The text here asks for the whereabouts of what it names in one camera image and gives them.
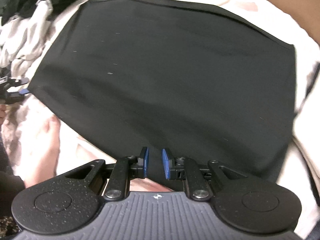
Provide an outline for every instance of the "round pad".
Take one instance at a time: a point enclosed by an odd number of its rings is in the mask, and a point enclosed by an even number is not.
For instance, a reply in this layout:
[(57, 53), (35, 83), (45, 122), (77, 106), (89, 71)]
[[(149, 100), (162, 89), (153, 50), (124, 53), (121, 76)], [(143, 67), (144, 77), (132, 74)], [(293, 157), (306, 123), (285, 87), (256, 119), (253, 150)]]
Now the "round pad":
[(54, 213), (66, 209), (71, 204), (71, 197), (64, 192), (46, 192), (38, 196), (35, 200), (37, 209), (46, 212)]
[(242, 203), (246, 208), (257, 212), (267, 212), (279, 205), (278, 198), (269, 192), (249, 192), (242, 197)]

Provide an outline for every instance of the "gray plastic base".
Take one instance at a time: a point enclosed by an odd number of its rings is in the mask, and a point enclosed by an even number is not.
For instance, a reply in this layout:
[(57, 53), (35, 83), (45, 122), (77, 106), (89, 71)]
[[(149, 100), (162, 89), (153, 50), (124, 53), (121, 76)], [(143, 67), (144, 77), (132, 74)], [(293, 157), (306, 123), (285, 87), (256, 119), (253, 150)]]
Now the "gray plastic base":
[(253, 236), (219, 220), (208, 203), (184, 192), (130, 192), (120, 202), (108, 202), (97, 218), (78, 231), (40, 236), (22, 231), (14, 240), (300, 240), (293, 232)]

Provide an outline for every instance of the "pivot screw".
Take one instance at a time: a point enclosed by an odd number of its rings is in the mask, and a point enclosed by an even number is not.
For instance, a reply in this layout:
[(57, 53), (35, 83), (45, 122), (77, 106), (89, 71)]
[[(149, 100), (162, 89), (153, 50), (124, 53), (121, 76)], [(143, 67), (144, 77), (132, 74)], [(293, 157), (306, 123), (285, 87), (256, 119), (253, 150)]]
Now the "pivot screw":
[(121, 196), (121, 191), (118, 189), (111, 189), (108, 190), (105, 195), (108, 198), (117, 198)]
[(192, 195), (197, 199), (203, 199), (209, 196), (209, 192), (206, 190), (199, 189), (195, 190)]

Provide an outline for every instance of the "skin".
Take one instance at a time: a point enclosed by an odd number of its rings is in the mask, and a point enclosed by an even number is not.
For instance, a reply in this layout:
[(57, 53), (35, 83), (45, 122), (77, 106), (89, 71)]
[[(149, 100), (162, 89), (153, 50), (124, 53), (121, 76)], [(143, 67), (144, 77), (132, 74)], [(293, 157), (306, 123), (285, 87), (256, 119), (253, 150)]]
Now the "skin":
[[(0, 125), (3, 124), (6, 106), (0, 105)], [(44, 120), (34, 141), (32, 154), (28, 159), (27, 169), (30, 171), (25, 177), (26, 187), (51, 179), (55, 176), (55, 170), (60, 152), (60, 120), (51, 116)]]

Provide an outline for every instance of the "blue tab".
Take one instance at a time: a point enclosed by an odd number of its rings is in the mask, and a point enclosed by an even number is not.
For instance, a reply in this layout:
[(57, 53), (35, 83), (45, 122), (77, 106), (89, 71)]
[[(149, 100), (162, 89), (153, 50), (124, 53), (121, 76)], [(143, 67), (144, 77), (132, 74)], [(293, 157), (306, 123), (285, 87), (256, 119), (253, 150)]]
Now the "blue tab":
[(26, 94), (29, 94), (29, 93), (30, 93), (30, 91), (29, 91), (28, 89), (26, 89), (26, 88), (21, 89), (21, 90), (19, 91), (19, 94), (20, 94), (20, 95), (26, 95)]
[(143, 158), (143, 176), (146, 178), (147, 177), (147, 172), (148, 172), (148, 165), (149, 165), (149, 148), (147, 148), (144, 158)]
[(165, 149), (162, 150), (162, 163), (163, 163), (165, 178), (170, 179), (169, 159)]

